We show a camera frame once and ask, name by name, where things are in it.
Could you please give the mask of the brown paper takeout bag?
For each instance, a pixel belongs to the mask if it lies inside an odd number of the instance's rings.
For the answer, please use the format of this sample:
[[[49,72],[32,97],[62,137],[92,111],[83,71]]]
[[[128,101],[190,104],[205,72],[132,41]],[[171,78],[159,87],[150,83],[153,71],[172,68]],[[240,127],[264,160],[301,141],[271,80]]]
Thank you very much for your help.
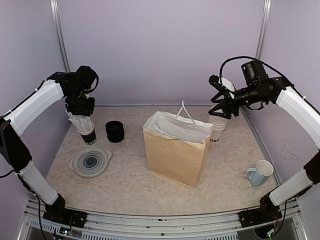
[[[143,125],[151,173],[195,188],[204,166],[214,126],[211,123],[156,111]]]

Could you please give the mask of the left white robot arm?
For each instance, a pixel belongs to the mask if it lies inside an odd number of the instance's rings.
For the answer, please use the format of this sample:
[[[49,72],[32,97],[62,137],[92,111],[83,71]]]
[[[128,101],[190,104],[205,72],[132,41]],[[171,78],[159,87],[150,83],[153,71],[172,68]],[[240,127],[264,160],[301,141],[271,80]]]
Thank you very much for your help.
[[[85,144],[95,144],[97,137],[91,120],[95,98],[90,94],[98,84],[98,74],[86,65],[80,66],[75,72],[55,72],[0,118],[0,154],[27,188],[51,206],[50,214],[61,223],[70,218],[70,211],[61,204],[64,199],[49,185],[34,164],[22,136],[42,113],[64,100],[68,119]]]

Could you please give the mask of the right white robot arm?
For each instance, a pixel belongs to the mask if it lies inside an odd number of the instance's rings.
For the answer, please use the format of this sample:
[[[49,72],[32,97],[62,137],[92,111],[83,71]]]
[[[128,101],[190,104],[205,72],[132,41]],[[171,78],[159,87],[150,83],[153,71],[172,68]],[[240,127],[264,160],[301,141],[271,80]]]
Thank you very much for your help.
[[[248,62],[241,65],[246,84],[243,88],[234,90],[233,84],[223,77],[223,69],[231,58],[222,63],[217,75],[209,77],[217,94],[211,99],[215,106],[208,113],[229,120],[237,117],[241,108],[250,109],[254,104],[263,108],[272,103],[291,118],[279,125],[282,135],[296,138],[303,146],[314,145],[315,155],[304,162],[302,169],[261,199],[262,206],[255,216],[266,222],[275,214],[275,206],[304,194],[320,182],[320,113],[283,73],[254,57],[246,59]]]

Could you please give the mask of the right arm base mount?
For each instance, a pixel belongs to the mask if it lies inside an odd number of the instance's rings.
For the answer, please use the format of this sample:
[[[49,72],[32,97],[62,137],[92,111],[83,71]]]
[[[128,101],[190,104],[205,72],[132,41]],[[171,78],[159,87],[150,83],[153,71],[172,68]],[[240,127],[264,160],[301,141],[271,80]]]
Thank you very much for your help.
[[[272,203],[269,195],[263,196],[259,203],[258,208],[245,209],[238,213],[242,228],[268,223],[283,217],[280,207]]]

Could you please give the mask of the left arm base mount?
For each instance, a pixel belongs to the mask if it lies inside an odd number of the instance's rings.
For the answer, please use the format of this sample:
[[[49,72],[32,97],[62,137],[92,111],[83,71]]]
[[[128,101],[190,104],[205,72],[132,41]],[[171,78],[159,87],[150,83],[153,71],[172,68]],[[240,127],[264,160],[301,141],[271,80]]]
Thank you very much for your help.
[[[88,214],[84,211],[65,208],[65,199],[59,193],[57,196],[52,205],[45,204],[43,218],[55,223],[68,225],[69,227],[83,229]]]

